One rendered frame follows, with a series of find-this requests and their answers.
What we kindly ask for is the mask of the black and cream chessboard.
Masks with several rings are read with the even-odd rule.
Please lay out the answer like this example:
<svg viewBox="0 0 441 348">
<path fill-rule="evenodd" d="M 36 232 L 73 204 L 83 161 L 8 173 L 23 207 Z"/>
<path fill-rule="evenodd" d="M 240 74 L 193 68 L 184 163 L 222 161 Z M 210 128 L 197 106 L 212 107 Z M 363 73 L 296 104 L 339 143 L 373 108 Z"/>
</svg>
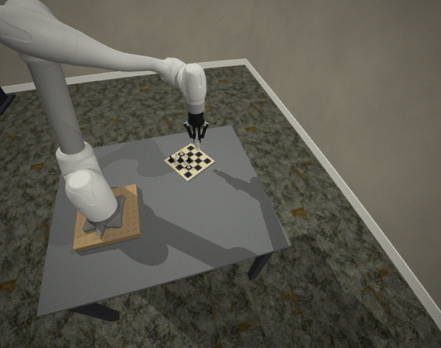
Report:
<svg viewBox="0 0 441 348">
<path fill-rule="evenodd" d="M 179 151 L 176 152 L 178 156 L 178 158 L 176 158 L 176 161 L 178 162 L 177 165 L 174 165 L 175 154 L 171 156 L 173 160 L 172 162 L 170 162 L 170 158 L 165 159 L 165 162 L 170 165 L 187 182 L 215 162 L 201 150 L 196 151 L 193 144 L 184 147 L 182 151 L 183 155 L 180 155 Z M 182 162 L 179 162 L 179 157 L 181 157 Z M 190 162 L 187 161 L 188 157 L 190 159 Z M 184 165 L 184 160 L 186 160 L 186 165 Z M 187 168 L 188 164 L 190 166 L 189 169 Z"/>
</svg>

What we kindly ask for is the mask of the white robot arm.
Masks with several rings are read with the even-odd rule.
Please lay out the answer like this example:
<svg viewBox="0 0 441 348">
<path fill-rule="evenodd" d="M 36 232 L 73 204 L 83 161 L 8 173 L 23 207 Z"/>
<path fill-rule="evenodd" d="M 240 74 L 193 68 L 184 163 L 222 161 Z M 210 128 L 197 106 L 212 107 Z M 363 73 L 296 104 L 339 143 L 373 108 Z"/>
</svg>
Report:
<svg viewBox="0 0 441 348">
<path fill-rule="evenodd" d="M 15 50 L 28 66 L 59 145 L 56 158 L 67 198 L 86 218 L 83 231 L 97 229 L 96 236 L 103 237 L 106 228 L 121 228 L 125 196 L 115 197 L 92 146 L 83 140 L 61 64 L 158 73 L 181 90 L 187 112 L 195 115 L 205 110 L 202 66 L 111 49 L 60 22 L 39 0 L 7 0 L 0 6 L 0 43 Z"/>
</svg>

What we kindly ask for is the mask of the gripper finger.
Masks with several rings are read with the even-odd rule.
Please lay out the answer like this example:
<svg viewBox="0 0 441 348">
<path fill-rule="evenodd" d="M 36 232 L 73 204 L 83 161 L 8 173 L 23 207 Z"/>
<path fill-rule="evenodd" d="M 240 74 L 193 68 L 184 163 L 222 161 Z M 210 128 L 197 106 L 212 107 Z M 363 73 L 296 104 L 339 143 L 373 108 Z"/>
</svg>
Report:
<svg viewBox="0 0 441 348">
<path fill-rule="evenodd" d="M 204 136 L 205 136 L 205 131 L 206 131 L 206 129 L 207 129 L 208 126 L 209 126 L 209 122 L 205 122 L 205 123 L 204 123 L 203 132 L 202 132 L 203 134 L 201 135 L 201 134 L 200 134 L 200 124 L 197 123 L 197 130 L 198 130 L 198 146 L 199 146 L 199 149 L 200 149 L 201 138 L 204 138 Z"/>
<path fill-rule="evenodd" d="M 187 122 L 186 122 L 186 121 L 184 122 L 184 126 L 186 127 L 186 129 L 187 129 L 187 131 L 188 131 L 189 137 L 194 139 L 194 146 L 195 146 L 195 149 L 196 149 L 196 148 L 197 148 L 197 138 L 196 138 L 196 128 L 195 128 L 195 124 L 192 123 L 193 135 L 192 135 L 191 129 L 190 129 L 190 127 L 189 127 L 188 121 L 187 121 Z M 195 142 L 195 139 L 196 139 L 196 142 Z"/>
</svg>

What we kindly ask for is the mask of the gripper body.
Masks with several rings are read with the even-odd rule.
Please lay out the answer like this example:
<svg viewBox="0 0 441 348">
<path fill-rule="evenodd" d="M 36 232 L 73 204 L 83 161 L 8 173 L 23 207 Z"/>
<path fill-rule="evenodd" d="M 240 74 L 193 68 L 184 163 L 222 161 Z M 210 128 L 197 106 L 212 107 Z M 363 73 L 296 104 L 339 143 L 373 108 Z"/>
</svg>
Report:
<svg viewBox="0 0 441 348">
<path fill-rule="evenodd" d="M 197 123 L 200 124 L 200 127 L 205 123 L 204 112 L 196 115 L 188 113 L 188 116 L 189 116 L 188 124 L 190 124 L 191 127 L 192 127 L 192 123 L 195 124 L 195 128 L 197 128 Z"/>
</svg>

